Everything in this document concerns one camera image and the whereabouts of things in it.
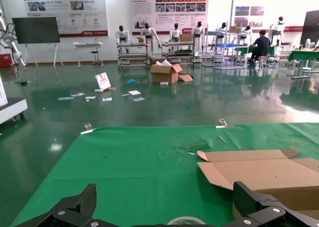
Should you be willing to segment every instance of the white platform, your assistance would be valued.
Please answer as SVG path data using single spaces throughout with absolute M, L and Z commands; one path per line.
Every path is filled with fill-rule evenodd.
M 28 109 L 25 99 L 22 98 L 8 98 L 8 104 L 0 107 L 0 124 L 13 117 L 19 115 Z

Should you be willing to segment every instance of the small white table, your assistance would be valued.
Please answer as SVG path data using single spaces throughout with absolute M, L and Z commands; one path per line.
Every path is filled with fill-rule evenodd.
M 103 64 L 103 60 L 102 60 L 102 44 L 101 42 L 94 42 L 94 43 L 78 43 L 78 42 L 74 42 L 73 45 L 75 46 L 76 49 L 76 54 L 77 54 L 77 58 L 78 58 L 78 67 L 81 67 L 81 63 L 80 63 L 80 56 L 79 56 L 79 52 L 78 49 L 79 48 L 88 48 L 88 47 L 96 47 L 100 49 L 100 57 L 101 57 L 101 66 L 104 66 Z

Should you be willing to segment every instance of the black tv screen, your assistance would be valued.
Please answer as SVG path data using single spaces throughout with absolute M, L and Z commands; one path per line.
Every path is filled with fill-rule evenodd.
M 12 21 L 19 44 L 60 42 L 55 17 L 21 17 Z

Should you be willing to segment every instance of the sign board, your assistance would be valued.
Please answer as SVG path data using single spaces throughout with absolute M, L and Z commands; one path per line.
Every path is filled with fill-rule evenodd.
M 207 26 L 208 0 L 131 0 L 133 34 L 140 34 L 147 22 L 157 34 L 169 34 L 178 23 L 183 33 L 202 22 Z
M 56 17 L 61 37 L 107 36 L 105 0 L 24 0 L 28 17 Z
M 233 0 L 231 24 L 250 24 L 253 31 L 269 30 L 282 16 L 285 31 L 302 31 L 308 0 Z

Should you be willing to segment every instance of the green tabletop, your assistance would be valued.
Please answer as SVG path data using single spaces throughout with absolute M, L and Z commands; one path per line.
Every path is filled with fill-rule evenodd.
M 235 48 L 235 51 L 240 51 L 240 55 L 243 56 L 243 55 L 245 55 L 247 53 L 253 52 L 256 49 L 256 47 L 255 46 L 250 46 L 249 49 L 248 49 L 248 52 L 247 52 L 247 49 L 248 49 L 247 47 L 243 46 L 243 47 Z M 272 56 L 275 55 L 275 47 L 274 46 L 269 47 L 268 54 L 270 54 Z
M 193 152 L 295 148 L 298 157 L 319 159 L 318 131 L 316 123 L 100 128 L 76 139 L 11 226 L 89 183 L 97 185 L 94 217 L 121 227 L 182 216 L 221 226 L 233 220 L 232 192 L 208 182 Z
M 309 59 L 319 59 L 319 52 L 317 51 L 293 51 L 288 56 L 287 60 L 309 60 Z

